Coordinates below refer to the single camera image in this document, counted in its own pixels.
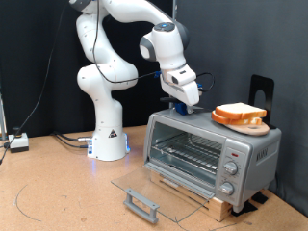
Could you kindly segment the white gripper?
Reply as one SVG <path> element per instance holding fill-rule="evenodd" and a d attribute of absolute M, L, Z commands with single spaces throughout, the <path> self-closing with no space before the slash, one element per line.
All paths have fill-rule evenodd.
<path fill-rule="evenodd" d="M 161 86 L 164 92 L 175 97 L 187 106 L 187 113 L 193 113 L 193 105 L 199 102 L 196 74 L 185 64 L 175 69 L 163 70 Z"/>

